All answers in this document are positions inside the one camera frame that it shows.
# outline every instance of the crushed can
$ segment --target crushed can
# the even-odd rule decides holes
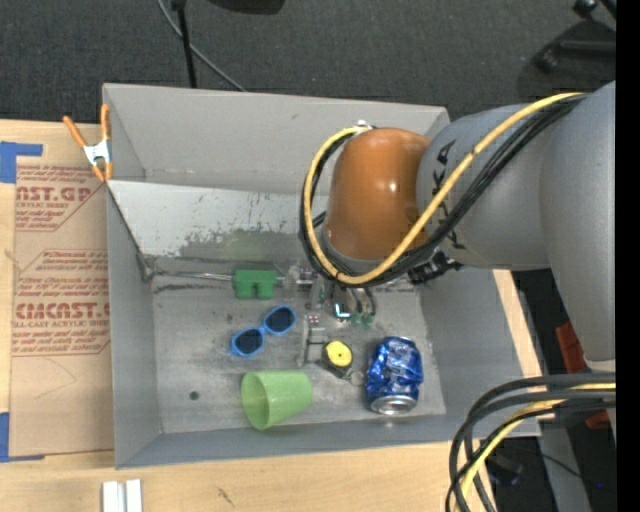
[[[389,336],[373,353],[365,390],[372,410],[395,416],[418,403],[419,385],[424,381],[422,357],[408,338]]]

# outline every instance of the blue sunglasses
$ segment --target blue sunglasses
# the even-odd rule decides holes
[[[296,323],[296,312],[289,306],[276,306],[269,311],[262,325],[247,327],[231,338],[231,353],[242,357],[253,357],[264,349],[264,335],[280,336]]]

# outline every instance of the yellow cable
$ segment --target yellow cable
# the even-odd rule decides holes
[[[361,274],[359,276],[348,276],[340,273],[340,271],[331,263],[331,261],[329,261],[327,256],[322,251],[322,248],[320,247],[315,231],[313,229],[313,218],[311,216],[311,190],[312,190],[313,178],[317,172],[317,166],[320,159],[322,158],[322,156],[324,155],[328,147],[331,144],[333,144],[336,140],[338,140],[340,137],[343,137],[348,133],[358,133],[361,131],[368,130],[370,128],[368,127],[367,128],[364,128],[364,127],[347,128],[345,130],[342,130],[338,134],[334,135],[327,142],[325,142],[325,144],[322,146],[320,151],[318,151],[315,158],[313,159],[311,163],[311,167],[309,168],[309,172],[307,173],[307,177],[306,177],[304,189],[303,189],[304,221],[305,221],[307,233],[309,234],[309,242],[311,244],[313,253],[315,254],[316,258],[318,258],[318,261],[322,264],[323,268],[328,273],[334,276],[338,281],[343,282],[345,284],[351,284],[351,285],[365,284],[371,281],[372,279],[375,279],[380,274],[388,270],[389,267],[391,267],[391,265],[393,265],[398,260],[398,258],[400,258],[400,256],[402,256],[402,254],[407,250],[409,245],[411,245],[411,243],[415,240],[415,238],[420,234],[420,232],[424,229],[424,226],[427,224],[427,222],[429,222],[433,214],[440,207],[440,204],[444,201],[447,194],[451,191],[451,189],[453,188],[455,183],[458,181],[460,176],[462,176],[462,173],[464,173],[464,171],[467,170],[469,165],[471,165],[471,162],[474,160],[474,158],[478,154],[484,151],[500,135],[502,135],[509,128],[511,128],[513,125],[515,125],[516,123],[518,123],[519,121],[527,117],[528,115],[538,110],[542,110],[543,108],[551,105],[552,103],[563,100],[565,98],[569,98],[571,96],[576,96],[578,94],[581,94],[581,93],[575,92],[575,93],[557,94],[555,96],[550,96],[548,98],[544,98],[542,100],[531,103],[527,107],[523,108],[522,110],[519,110],[515,114],[508,117],[505,121],[500,123],[496,128],[494,128],[491,132],[489,132],[478,144],[476,144],[476,146],[471,150],[471,152],[468,153],[462,159],[462,161],[458,164],[458,166],[449,175],[449,177],[445,181],[442,188],[432,198],[431,202],[429,203],[425,211],[422,213],[420,218],[416,221],[416,223],[413,225],[409,233],[407,233],[407,235],[404,237],[402,242],[400,242],[400,245],[398,245],[398,247],[396,247],[395,250],[376,268],[374,268],[373,270],[365,274]]]
[[[571,389],[584,389],[584,390],[591,390],[591,391],[612,389],[612,390],[615,391],[616,385],[615,385],[615,383],[582,384],[582,385],[579,385],[579,386],[572,387]],[[507,436],[507,434],[509,434],[509,432],[511,432],[513,429],[515,429],[518,425],[520,425],[524,420],[518,420],[518,421],[515,421],[512,424],[508,425],[508,423],[510,421],[513,421],[514,418],[517,418],[517,417],[519,417],[519,416],[521,416],[523,414],[527,414],[529,412],[540,411],[540,410],[544,410],[544,409],[547,409],[547,408],[549,409],[549,412],[551,412],[551,407],[553,407],[554,405],[557,405],[559,403],[565,402],[565,401],[566,401],[566,399],[562,399],[562,400],[546,400],[544,402],[534,402],[534,403],[531,403],[531,404],[523,407],[518,412],[512,414],[511,417],[509,419],[507,419],[507,421],[505,421],[503,423],[503,424],[505,424],[507,426],[504,427],[503,430],[501,430],[500,433],[495,438],[493,438],[493,440],[487,446],[485,446],[485,448],[482,451],[482,453],[478,456],[476,461],[471,465],[469,470],[465,473],[465,475],[462,478],[462,481],[460,483],[460,489],[462,491],[462,495],[465,498],[467,497],[467,495],[469,493],[469,490],[471,489],[471,485],[473,484],[473,479],[478,474],[478,471],[480,470],[480,467],[482,466],[482,464],[484,464],[484,462],[487,460],[487,457],[489,457],[489,455],[493,452],[493,450],[496,449],[496,447],[502,442],[502,440]],[[455,512],[460,512],[460,507],[459,507],[459,505],[457,503],[455,505],[454,511]]]

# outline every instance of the green cup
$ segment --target green cup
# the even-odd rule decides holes
[[[311,405],[311,381],[299,370],[249,372],[242,377],[242,407],[258,430],[265,430]]]

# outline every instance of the tape measure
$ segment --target tape measure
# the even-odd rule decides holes
[[[351,347],[340,340],[325,343],[322,347],[322,363],[336,376],[347,378],[353,363]]]

